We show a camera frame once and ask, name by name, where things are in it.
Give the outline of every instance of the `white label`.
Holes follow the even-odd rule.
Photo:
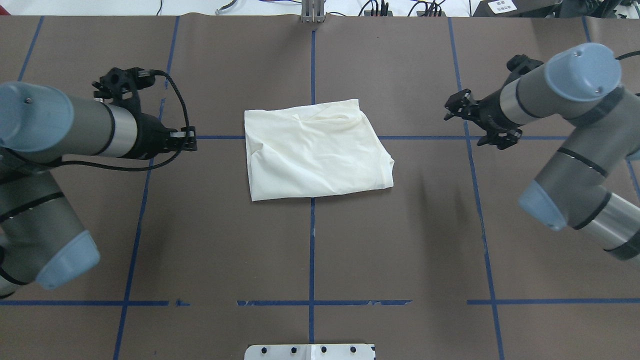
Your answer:
[[[511,0],[498,0],[487,3],[493,13],[506,13],[517,10],[516,6]]]

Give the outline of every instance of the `black cable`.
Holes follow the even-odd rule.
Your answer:
[[[630,58],[631,56],[640,55],[640,51],[632,51],[631,53],[622,54],[616,58],[616,60],[624,60],[626,58]]]
[[[420,16],[430,17],[430,16],[431,16],[431,14],[433,14],[433,16],[434,16],[434,17],[435,17],[435,16],[439,16],[439,15],[437,15],[438,10],[440,10],[440,14],[442,14],[442,8],[440,7],[440,4],[436,3],[435,1],[433,1],[432,3],[427,2],[427,4],[431,4],[431,5],[430,5],[430,6],[429,6],[429,8],[428,8],[428,9],[426,9],[426,11],[425,11],[422,15],[420,15]]]
[[[180,144],[180,147],[178,148],[178,150],[175,151],[175,154],[173,154],[173,156],[171,156],[171,158],[168,158],[167,160],[164,160],[160,164],[152,165],[152,166],[148,166],[148,167],[114,167],[114,166],[111,166],[111,165],[98,164],[98,163],[92,163],[90,161],[80,161],[80,160],[61,161],[61,162],[55,164],[54,167],[61,167],[61,166],[65,166],[65,165],[84,165],[84,166],[88,166],[88,167],[103,168],[103,169],[106,169],[106,170],[137,172],[137,171],[149,171],[149,170],[157,169],[157,168],[163,167],[163,166],[169,164],[170,162],[172,162],[173,160],[175,160],[178,157],[178,155],[180,155],[180,153],[182,152],[182,148],[183,148],[184,144],[187,142],[187,139],[189,137],[189,115],[187,115],[187,106],[184,103],[184,99],[182,98],[182,95],[180,94],[180,91],[178,91],[178,87],[175,85],[175,83],[173,82],[173,79],[171,78],[171,76],[169,76],[169,74],[167,74],[166,72],[164,72],[162,70],[150,70],[150,73],[153,76],[155,76],[155,75],[164,76],[167,79],[167,81],[169,81],[169,84],[171,84],[171,87],[173,88],[173,91],[175,92],[175,95],[178,97],[178,100],[180,101],[180,105],[182,106],[182,114],[184,115],[184,126],[186,128],[186,133],[185,133],[185,136],[184,136],[184,139],[183,139],[182,143]]]
[[[591,13],[593,13],[593,11],[596,10],[597,7],[598,4],[596,3],[596,0],[586,0],[587,13],[585,15],[591,15]]]
[[[426,1],[416,1],[415,4],[413,4],[413,6],[411,7],[411,10],[409,10],[409,13],[406,14],[407,17],[411,16],[411,13],[413,12],[413,9],[415,9],[416,6],[420,5],[420,4],[424,4],[424,12],[427,12],[427,9],[429,8],[429,3],[427,3]]]
[[[446,0],[442,0],[438,3],[438,8],[439,8],[438,16],[442,16],[442,4],[444,4],[445,1]]]
[[[620,5],[621,0],[604,0],[600,6],[591,14],[593,17],[606,18],[613,10]]]
[[[366,3],[364,3],[364,5],[362,6],[362,9],[360,9],[360,12],[358,13],[358,16],[362,15],[362,13],[364,12],[364,8],[366,8],[369,3],[371,3],[371,12],[373,13],[373,3],[376,3],[376,5],[378,5],[378,0],[369,0]]]
[[[230,8],[231,6],[233,6],[237,1],[238,1],[238,0],[231,0],[231,2],[230,2],[229,4],[226,4],[225,6],[222,6],[222,7],[221,7],[220,9],[218,9],[218,10],[220,10],[220,11],[222,11],[222,10],[226,10],[226,9]]]

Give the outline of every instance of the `blue tape grid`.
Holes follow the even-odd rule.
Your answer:
[[[41,16],[38,21],[38,25],[36,27],[35,33],[33,35],[33,39],[29,46],[29,50],[25,57],[24,63],[22,64],[22,68],[20,70],[20,74],[18,76],[18,81],[22,81],[24,74],[26,72],[29,60],[31,58],[31,54],[36,44],[36,40],[40,34],[40,29],[42,28],[42,24],[44,22],[45,17]],[[167,73],[170,73],[172,60],[173,60],[173,52],[175,49],[175,42],[177,31],[179,27],[180,17],[176,17],[175,25],[173,29],[173,37],[172,44],[169,54],[169,59],[167,63]],[[458,57],[456,53],[456,45],[454,38],[454,31],[451,18],[448,18],[449,22],[449,33],[451,37],[451,49],[454,61],[454,68],[456,73],[456,82],[458,86],[458,90],[462,89],[461,78],[460,78],[460,68],[458,66]],[[584,32],[586,36],[586,40],[588,42],[591,41],[591,36],[589,34],[589,28],[586,21],[586,18],[582,18],[582,25],[584,27]],[[311,48],[311,103],[316,103],[316,31],[312,32],[312,48]],[[164,99],[161,101],[160,109],[159,109],[159,118],[162,119],[164,109]],[[551,305],[551,304],[640,304],[640,298],[591,298],[591,299],[496,299],[495,291],[493,289],[493,280],[492,280],[492,270],[491,270],[491,262],[488,251],[488,246],[486,242],[486,233],[484,231],[484,218],[482,214],[482,204],[479,196],[479,188],[477,185],[477,177],[475,171],[475,165],[473,160],[473,154],[471,151],[471,140],[478,140],[480,136],[471,136],[468,130],[468,123],[465,121],[464,123],[465,136],[379,136],[380,140],[464,140],[467,143],[467,151],[468,151],[468,159],[469,165],[472,174],[472,182],[474,185],[474,195],[476,197],[476,206],[477,212],[481,221],[482,228],[482,237],[483,237],[483,245],[484,245],[484,258],[487,272],[487,280],[490,290],[490,299],[473,299],[467,300],[467,304],[470,306],[491,306],[493,311],[493,320],[496,332],[496,339],[499,350],[500,359],[504,359],[504,349],[502,346],[502,338],[500,334],[500,324],[499,317],[497,312],[497,306],[510,306],[510,305]],[[197,138],[199,140],[244,140],[244,135],[198,135]],[[566,136],[523,136],[521,140],[565,140]],[[633,169],[631,162],[627,161],[627,168],[630,173],[630,177],[634,188],[636,190],[636,195],[640,200],[640,186],[637,180],[637,176],[635,170]],[[133,279],[133,273],[136,264],[136,258],[138,253],[138,245],[140,243],[140,235],[141,235],[141,222],[144,216],[147,196],[148,196],[148,184],[150,179],[150,172],[147,173],[147,178],[145,180],[145,188],[143,191],[143,199],[140,207],[140,214],[138,217],[138,226],[136,229],[136,237],[134,240],[134,246],[131,255],[131,262],[129,266],[129,274],[127,276],[127,286],[125,289],[125,296],[123,300],[2,300],[0,301],[0,306],[121,306],[122,314],[120,317],[120,325],[118,327],[118,337],[116,341],[116,347],[114,351],[114,359],[118,359],[120,345],[122,343],[122,335],[124,333],[124,324],[127,314],[127,308],[129,306],[169,306],[170,303],[165,300],[160,301],[135,301],[129,300],[129,295],[131,294],[131,285]],[[315,205],[316,200],[311,199],[310,204],[310,255],[309,255],[309,300],[239,300],[237,301],[238,306],[308,306],[309,307],[309,342],[314,342],[314,307],[315,306],[404,306],[411,302],[411,300],[316,300],[315,299]],[[190,304],[177,300],[175,302],[176,306],[189,306]]]

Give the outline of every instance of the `wrinkled fabric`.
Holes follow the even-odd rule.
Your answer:
[[[244,112],[252,201],[390,188],[394,160],[358,100]]]

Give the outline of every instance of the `brown table surface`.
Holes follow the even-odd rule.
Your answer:
[[[252,344],[356,342],[393,360],[639,357],[637,270],[516,203],[572,128],[550,117],[498,151],[442,117],[459,88],[498,89],[514,54],[546,61],[587,40],[635,51],[640,22],[299,20],[0,17],[0,82],[91,97],[111,67],[167,70],[200,136],[150,174],[54,171],[102,260],[0,302],[0,358],[242,359]],[[622,65],[640,92],[640,59]],[[141,94],[144,112],[181,126],[162,81]],[[251,202],[243,111],[353,98],[396,185]],[[607,185],[638,204],[633,169]]]

